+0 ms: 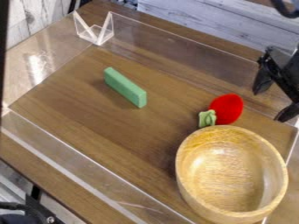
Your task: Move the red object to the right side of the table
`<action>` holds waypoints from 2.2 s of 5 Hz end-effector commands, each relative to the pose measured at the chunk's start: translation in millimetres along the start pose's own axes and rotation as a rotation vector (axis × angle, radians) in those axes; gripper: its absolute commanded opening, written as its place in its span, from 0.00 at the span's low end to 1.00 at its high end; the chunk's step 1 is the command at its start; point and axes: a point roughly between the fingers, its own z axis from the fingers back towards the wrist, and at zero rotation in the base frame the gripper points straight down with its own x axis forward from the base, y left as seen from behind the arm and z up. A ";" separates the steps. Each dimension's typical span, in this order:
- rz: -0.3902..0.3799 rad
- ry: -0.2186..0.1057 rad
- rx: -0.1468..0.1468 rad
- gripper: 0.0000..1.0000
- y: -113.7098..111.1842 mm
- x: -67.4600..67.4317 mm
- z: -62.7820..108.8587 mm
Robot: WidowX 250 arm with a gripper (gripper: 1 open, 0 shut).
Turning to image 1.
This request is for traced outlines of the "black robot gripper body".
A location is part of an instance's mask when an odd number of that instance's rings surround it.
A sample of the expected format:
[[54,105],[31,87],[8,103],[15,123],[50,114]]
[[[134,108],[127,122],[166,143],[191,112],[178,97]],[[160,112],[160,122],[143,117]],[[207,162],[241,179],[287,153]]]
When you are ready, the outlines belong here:
[[293,103],[299,102],[299,45],[290,51],[269,46],[258,59],[259,67],[266,65],[273,73],[274,83],[281,87]]

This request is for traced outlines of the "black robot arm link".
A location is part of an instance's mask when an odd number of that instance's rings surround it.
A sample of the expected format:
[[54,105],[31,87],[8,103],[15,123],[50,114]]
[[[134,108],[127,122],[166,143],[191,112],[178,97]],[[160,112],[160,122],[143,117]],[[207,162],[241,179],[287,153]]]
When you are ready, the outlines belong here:
[[4,98],[8,11],[10,11],[10,0],[0,0],[0,116],[3,112],[3,98]]

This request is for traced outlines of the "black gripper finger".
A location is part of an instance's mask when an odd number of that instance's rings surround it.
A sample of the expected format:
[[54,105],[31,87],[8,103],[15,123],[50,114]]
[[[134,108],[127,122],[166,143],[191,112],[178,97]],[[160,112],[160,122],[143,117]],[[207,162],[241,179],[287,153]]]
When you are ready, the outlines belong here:
[[274,84],[273,73],[266,65],[262,65],[253,85],[254,95],[265,93]]
[[299,115],[299,102],[287,106],[275,116],[275,120],[281,123],[287,122]]

